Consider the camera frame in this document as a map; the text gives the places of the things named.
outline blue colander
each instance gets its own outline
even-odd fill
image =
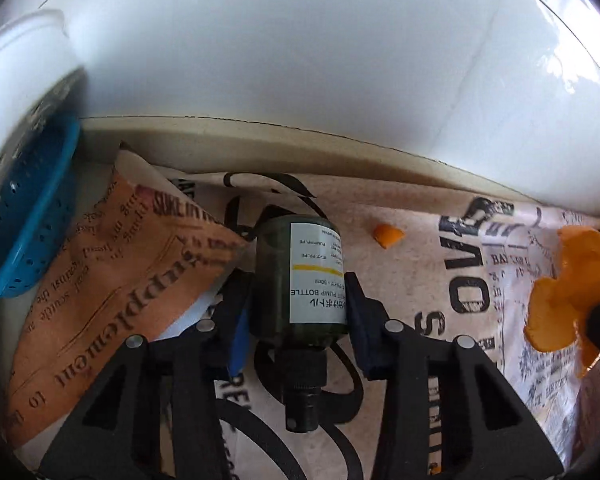
[[[75,208],[70,165],[79,133],[74,117],[51,118],[0,188],[0,297],[33,287],[64,241]]]

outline yellow stripe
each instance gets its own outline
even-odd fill
[[[294,265],[293,270],[318,270],[318,272],[326,272],[328,274],[335,274],[336,276],[344,276],[339,270],[330,269],[329,267],[321,267],[319,265]]]

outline white label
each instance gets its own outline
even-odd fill
[[[291,224],[289,323],[347,323],[340,235]]]

